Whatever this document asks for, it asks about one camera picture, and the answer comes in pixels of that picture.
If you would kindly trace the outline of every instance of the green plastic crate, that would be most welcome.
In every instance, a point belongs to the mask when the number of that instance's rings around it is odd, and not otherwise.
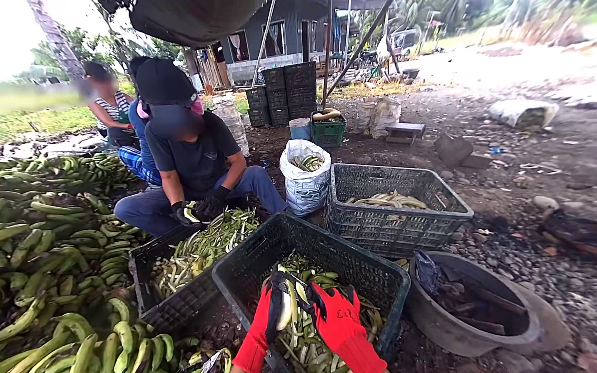
[[[339,147],[342,145],[344,129],[347,120],[340,116],[342,122],[314,123],[312,116],[321,113],[321,111],[312,112],[310,116],[310,129],[312,133],[312,142],[320,147]]]

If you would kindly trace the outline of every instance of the window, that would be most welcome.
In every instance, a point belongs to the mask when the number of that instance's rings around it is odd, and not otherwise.
[[[310,25],[310,38],[312,47],[310,48],[311,52],[317,51],[317,21],[312,21]]]
[[[245,30],[240,30],[229,36],[229,50],[231,50],[231,59],[234,62],[247,61],[250,59],[248,52],[248,40],[245,36]]]
[[[261,26],[262,35],[266,25]],[[264,42],[264,57],[279,56],[285,54],[285,21],[272,22],[269,26],[269,34]]]

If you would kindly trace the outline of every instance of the curtain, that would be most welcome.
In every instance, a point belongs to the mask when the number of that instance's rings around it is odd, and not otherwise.
[[[273,48],[275,49],[275,55],[279,55],[280,51],[278,50],[278,31],[280,30],[280,24],[276,23],[275,25],[271,25],[269,28],[269,36],[273,39]]]
[[[234,46],[234,48],[236,48],[236,60],[240,61],[241,50],[239,47],[241,47],[241,38],[239,38],[239,35],[230,35],[229,41],[231,41],[231,44]]]

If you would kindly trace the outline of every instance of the pile of plantains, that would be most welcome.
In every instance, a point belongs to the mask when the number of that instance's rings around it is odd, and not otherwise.
[[[115,155],[0,163],[0,373],[175,371],[131,305],[146,234],[104,201],[134,178]]]

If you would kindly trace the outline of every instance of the blue jeans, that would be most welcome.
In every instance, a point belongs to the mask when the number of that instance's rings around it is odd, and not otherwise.
[[[225,181],[226,176],[227,174],[221,176],[214,188],[219,187]],[[249,192],[253,192],[257,196],[261,205],[270,214],[283,211],[288,206],[287,202],[280,197],[280,193],[273,185],[264,167],[247,167],[241,176],[241,181],[229,193],[228,199],[244,197]],[[185,199],[193,200],[188,194],[185,195]],[[117,216],[117,219],[146,230],[156,237],[160,237],[180,225],[172,216],[170,201],[161,188],[121,199],[114,206],[114,215]]]

